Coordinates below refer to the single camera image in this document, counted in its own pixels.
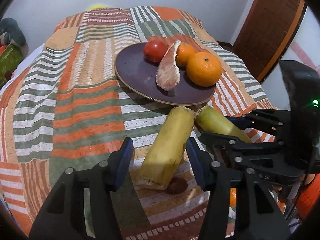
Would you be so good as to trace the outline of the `dark red jujube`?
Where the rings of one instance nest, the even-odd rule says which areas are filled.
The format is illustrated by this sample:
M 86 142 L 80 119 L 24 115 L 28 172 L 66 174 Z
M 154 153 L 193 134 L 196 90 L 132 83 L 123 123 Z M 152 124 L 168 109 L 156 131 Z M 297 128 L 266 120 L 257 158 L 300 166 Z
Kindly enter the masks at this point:
M 165 189 L 167 194 L 181 194 L 188 188 L 188 183 L 181 177 L 173 177 Z

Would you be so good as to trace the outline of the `large orange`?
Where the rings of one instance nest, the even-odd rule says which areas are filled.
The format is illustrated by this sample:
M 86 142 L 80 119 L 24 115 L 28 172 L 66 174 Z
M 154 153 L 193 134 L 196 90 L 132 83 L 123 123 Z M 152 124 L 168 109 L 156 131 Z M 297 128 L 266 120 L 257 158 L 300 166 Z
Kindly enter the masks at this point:
M 201 87 L 211 87 L 222 75 L 219 59 L 209 52 L 198 52 L 192 55 L 186 65 L 187 77 Z

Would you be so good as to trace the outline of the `sugarcane piece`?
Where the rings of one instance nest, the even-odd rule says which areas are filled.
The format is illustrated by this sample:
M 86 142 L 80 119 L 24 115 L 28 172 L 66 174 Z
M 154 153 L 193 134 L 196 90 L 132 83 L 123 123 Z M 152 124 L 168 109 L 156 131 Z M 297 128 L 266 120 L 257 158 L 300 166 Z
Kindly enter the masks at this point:
M 178 106 L 168 114 L 137 173 L 135 184 L 164 190 L 172 180 L 193 130 L 195 112 Z
M 242 130 L 237 128 L 225 116 L 208 105 L 196 112 L 195 122 L 203 132 L 238 137 L 246 143 L 252 143 L 252 140 Z

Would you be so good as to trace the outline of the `striped patchwork bedspread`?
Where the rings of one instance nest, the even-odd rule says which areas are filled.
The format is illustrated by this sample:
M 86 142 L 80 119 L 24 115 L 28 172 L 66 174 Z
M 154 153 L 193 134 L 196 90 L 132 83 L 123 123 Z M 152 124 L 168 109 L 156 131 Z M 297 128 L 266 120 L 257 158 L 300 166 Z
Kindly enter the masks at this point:
M 184 157 L 179 195 L 134 187 L 147 150 L 170 107 L 127 89 L 114 61 L 132 44 L 181 40 L 222 63 L 208 105 L 228 116 L 271 108 L 244 62 L 222 49 L 200 20 L 183 10 L 138 6 L 90 10 L 61 21 L 35 61 L 1 94 L 1 195 L 23 235 L 61 173 L 91 168 L 133 140 L 135 155 L 121 189 L 112 194 L 126 239 L 196 239 L 209 194 L 196 185 Z

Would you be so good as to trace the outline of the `brown wooden door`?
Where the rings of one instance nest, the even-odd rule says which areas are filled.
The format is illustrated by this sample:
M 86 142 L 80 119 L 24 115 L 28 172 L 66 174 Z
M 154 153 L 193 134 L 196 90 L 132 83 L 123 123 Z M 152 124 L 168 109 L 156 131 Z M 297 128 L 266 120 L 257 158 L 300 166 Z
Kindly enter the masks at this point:
M 304 0 L 253 1 L 233 49 L 258 81 L 263 81 L 284 55 L 305 11 Z

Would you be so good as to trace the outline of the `grey shark plush toy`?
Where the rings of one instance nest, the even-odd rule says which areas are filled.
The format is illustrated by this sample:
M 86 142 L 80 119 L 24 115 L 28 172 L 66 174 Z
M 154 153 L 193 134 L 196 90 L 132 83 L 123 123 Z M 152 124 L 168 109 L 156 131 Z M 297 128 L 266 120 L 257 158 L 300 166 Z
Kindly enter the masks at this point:
M 8 17 L 1 19 L 0 28 L 1 46 L 13 44 L 18 47 L 23 47 L 26 44 L 25 36 L 13 18 Z

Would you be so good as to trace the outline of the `purple ceramic plate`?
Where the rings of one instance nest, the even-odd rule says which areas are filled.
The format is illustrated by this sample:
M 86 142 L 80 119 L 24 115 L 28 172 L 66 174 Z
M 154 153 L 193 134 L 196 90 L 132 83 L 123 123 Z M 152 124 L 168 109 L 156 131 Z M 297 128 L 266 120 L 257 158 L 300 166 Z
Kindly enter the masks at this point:
M 119 80 L 129 89 L 150 100 L 173 106 L 195 106 L 207 102 L 215 86 L 201 87 L 193 83 L 185 70 L 175 62 L 176 50 L 181 44 L 172 44 L 160 65 L 147 60 L 143 49 L 146 43 L 124 48 L 116 57 L 114 69 Z

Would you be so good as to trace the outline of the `green storage box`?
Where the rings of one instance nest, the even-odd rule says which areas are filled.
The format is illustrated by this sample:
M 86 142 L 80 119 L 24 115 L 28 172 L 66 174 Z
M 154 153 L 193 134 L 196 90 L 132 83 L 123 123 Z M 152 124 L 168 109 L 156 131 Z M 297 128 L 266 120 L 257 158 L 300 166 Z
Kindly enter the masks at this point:
M 1 88 L 11 79 L 17 66 L 23 61 L 19 47 L 8 44 L 1 46 L 0 55 L 0 85 Z

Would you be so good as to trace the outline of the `peeled pomelo segment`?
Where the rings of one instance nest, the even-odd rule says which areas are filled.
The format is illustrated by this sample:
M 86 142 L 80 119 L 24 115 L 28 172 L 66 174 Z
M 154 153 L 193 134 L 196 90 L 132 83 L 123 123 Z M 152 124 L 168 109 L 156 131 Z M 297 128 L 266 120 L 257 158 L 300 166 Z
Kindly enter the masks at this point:
M 163 90 L 173 90 L 180 82 L 180 70 L 176 64 L 176 54 L 180 44 L 181 40 L 175 41 L 159 63 L 156 84 Z

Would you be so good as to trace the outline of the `small tangerine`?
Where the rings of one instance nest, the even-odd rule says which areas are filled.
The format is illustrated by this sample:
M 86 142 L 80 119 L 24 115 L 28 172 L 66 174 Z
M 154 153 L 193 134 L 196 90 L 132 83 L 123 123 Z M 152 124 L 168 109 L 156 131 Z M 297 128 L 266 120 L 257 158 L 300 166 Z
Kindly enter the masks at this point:
M 229 205 L 231 207 L 236 206 L 236 188 L 231 188 L 230 189 Z
M 187 65 L 189 58 L 196 53 L 193 46 L 188 43 L 181 42 L 176 54 L 176 64 L 180 68 L 184 68 Z

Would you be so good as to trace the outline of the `red tomato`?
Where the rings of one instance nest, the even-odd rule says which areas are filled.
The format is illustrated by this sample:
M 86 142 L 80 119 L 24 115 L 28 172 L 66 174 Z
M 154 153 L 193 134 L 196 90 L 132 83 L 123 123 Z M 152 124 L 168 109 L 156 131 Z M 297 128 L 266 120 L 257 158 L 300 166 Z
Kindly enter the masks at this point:
M 160 63 L 167 52 L 167 45 L 162 41 L 151 40 L 143 49 L 144 59 L 152 63 Z

